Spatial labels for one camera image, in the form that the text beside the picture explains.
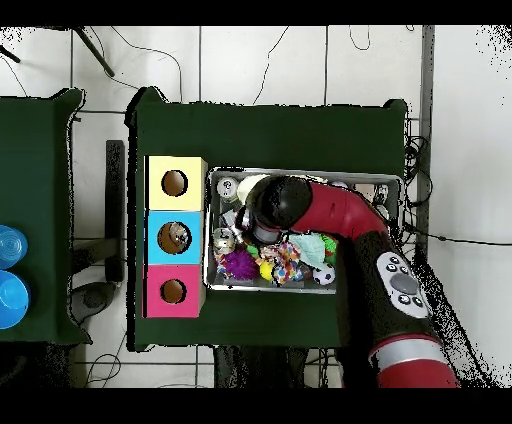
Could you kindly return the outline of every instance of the green mat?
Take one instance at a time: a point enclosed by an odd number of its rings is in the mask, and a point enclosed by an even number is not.
[[[27,237],[27,255],[9,271],[31,292],[24,319],[0,330],[0,341],[88,341],[67,313],[71,214],[66,137],[82,101],[77,89],[49,99],[0,98],[0,224]]]
[[[145,155],[200,156],[210,168],[240,166],[402,177],[405,113],[403,100],[389,101],[384,107],[169,104],[150,87],[141,89],[132,101],[127,122],[137,128],[140,166]],[[137,226],[137,268],[131,273],[135,278],[129,287],[135,290],[135,299],[128,301],[135,302],[137,346],[339,344],[335,296],[329,295],[210,290],[198,319],[143,319],[144,179],[142,168],[135,171],[134,167],[131,162],[136,214],[129,218],[129,225],[136,222]]]

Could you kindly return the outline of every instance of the small ball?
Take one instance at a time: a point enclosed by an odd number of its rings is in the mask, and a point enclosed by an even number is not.
[[[315,280],[318,284],[321,284],[322,286],[331,284],[334,281],[335,277],[336,273],[334,267],[330,264],[326,264],[325,270],[313,270],[313,280]]]

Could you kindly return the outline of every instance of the blue box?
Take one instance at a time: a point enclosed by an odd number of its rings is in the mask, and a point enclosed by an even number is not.
[[[188,248],[182,253],[170,254],[158,245],[158,233],[169,222],[180,222],[189,230]],[[148,265],[199,265],[202,262],[202,212],[149,211]]]

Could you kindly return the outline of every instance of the table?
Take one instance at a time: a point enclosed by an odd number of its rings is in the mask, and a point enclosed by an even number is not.
[[[403,177],[403,100],[384,107],[171,104],[142,88],[126,114],[128,344],[336,347],[335,296],[213,291],[198,319],[142,318],[146,155],[200,156],[208,166],[324,170]]]
[[[0,341],[76,344],[87,333],[68,317],[71,283],[67,135],[83,92],[49,99],[0,98],[0,223],[20,229],[27,255],[12,270],[30,287],[24,319]]]

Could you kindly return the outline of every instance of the cable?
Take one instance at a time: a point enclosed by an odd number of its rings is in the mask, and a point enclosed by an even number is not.
[[[454,243],[468,243],[468,244],[481,244],[484,246],[503,246],[503,247],[512,247],[512,243],[494,243],[490,241],[479,241],[479,240],[465,240],[465,239],[454,239],[451,237],[445,237],[440,235],[428,234],[420,229],[416,228],[414,225],[409,223],[404,223],[405,227],[408,228],[410,232],[421,234],[423,236],[432,237],[438,239],[439,241],[451,241]]]
[[[355,43],[354,39],[352,38],[352,28],[350,27],[350,25],[348,26],[348,31],[349,31],[350,39],[352,40],[352,44],[354,45],[354,47],[357,50],[365,51],[365,50],[368,50],[370,48],[370,46],[371,46],[371,42],[370,42],[370,25],[368,25],[368,47],[366,47],[365,49],[363,49],[361,47],[358,47],[357,44]]]
[[[14,72],[14,70],[12,69],[11,67],[11,64],[9,62],[7,62],[7,60],[5,59],[5,57],[3,56],[0,56],[0,59],[2,59],[5,63],[7,63],[7,66],[9,67],[9,69],[11,70],[12,74],[14,75],[14,78],[16,78],[16,81],[18,81],[18,84],[20,85],[21,89],[23,90],[23,92],[25,93],[25,97],[28,97],[28,94],[27,92],[25,91],[25,88],[23,87],[23,85],[21,84],[20,80],[18,79],[18,76],[16,75],[16,72]]]
[[[195,389],[209,389],[209,387],[201,386],[199,384],[180,384],[180,383],[164,384],[163,386],[155,387],[155,389],[163,389],[164,387],[193,387]]]
[[[267,54],[267,68],[265,69],[265,73],[263,74],[263,81],[261,82],[261,88],[260,88],[260,92],[258,93],[258,95],[256,96],[256,98],[254,99],[254,102],[252,102],[252,105],[254,106],[256,104],[256,102],[258,101],[258,99],[260,98],[260,95],[263,91],[263,87],[265,86],[265,78],[267,77],[267,71],[268,71],[268,68],[270,66],[270,53],[272,53],[274,51],[274,49],[277,47],[277,45],[281,42],[281,40],[283,39],[284,37],[284,34],[286,33],[286,31],[288,31],[288,28],[290,28],[290,25],[288,25],[285,30],[283,31],[283,33],[281,34],[281,37],[279,37],[279,40],[277,40],[277,43],[274,45],[274,47],[272,47],[270,49],[270,51],[268,52]]]
[[[170,53],[167,53],[167,52],[163,52],[162,50],[157,50],[157,49],[148,49],[147,47],[139,47],[139,46],[134,46],[133,44],[131,44],[130,42],[128,42],[126,40],[126,38],[124,38],[120,32],[115,29],[113,26],[111,26],[111,28],[117,32],[117,35],[119,35],[119,37],[121,37],[123,39],[123,41],[128,44],[130,47],[133,47],[134,49],[139,49],[139,50],[146,50],[148,52],[155,52],[155,53],[161,53],[161,54],[164,54],[168,57],[170,57],[172,60],[174,60],[176,62],[176,65],[178,65],[178,71],[179,71],[179,74],[180,74],[180,103],[183,103],[183,88],[182,88],[182,75],[181,75],[181,66],[180,66],[180,63],[176,60],[176,58],[170,54]]]
[[[91,365],[91,368],[89,368],[89,373],[87,374],[86,383],[84,385],[84,388],[86,388],[91,383],[98,382],[98,381],[103,381],[104,383],[103,383],[103,386],[101,387],[103,389],[103,388],[105,388],[105,386],[107,385],[109,380],[113,379],[115,376],[117,376],[119,374],[119,372],[121,371],[121,361],[119,360],[118,355],[119,355],[119,352],[121,351],[121,348],[123,347],[123,342],[126,339],[126,335],[127,335],[127,332],[125,331],[124,335],[123,335],[123,338],[121,340],[121,343],[119,344],[119,347],[118,347],[117,352],[116,352],[115,355],[113,355],[111,353],[104,353],[103,355],[98,356],[94,360],[94,362]],[[114,358],[114,362],[112,364],[112,368],[110,369],[110,372],[108,373],[108,376],[106,378],[98,378],[98,379],[89,381],[89,378],[92,376],[92,369],[94,368],[94,366],[99,362],[99,360],[101,358],[104,358],[106,356],[110,356],[110,357]],[[119,365],[119,369],[116,371],[115,374],[112,375],[112,371],[114,371],[114,367],[116,365]]]
[[[103,43],[101,42],[101,39],[100,37],[98,37],[98,34],[96,34],[96,31],[94,31],[94,28],[92,26],[89,26],[89,28],[91,28],[91,31],[94,33],[94,35],[96,36],[96,38],[98,39],[98,43],[100,44],[100,48],[101,48],[101,55],[103,56],[103,59],[105,59],[105,49],[103,48]],[[111,77],[109,74],[107,74],[107,71],[105,71],[105,69],[103,69],[103,72],[105,73],[105,75],[107,77],[109,77],[112,81],[115,81],[119,84],[122,84],[122,85],[125,85],[127,87],[131,87],[135,90],[138,90],[139,88],[138,87],[135,87],[131,84],[127,84],[126,82],[123,82],[123,81],[119,81],[117,79],[115,79],[114,77]]]

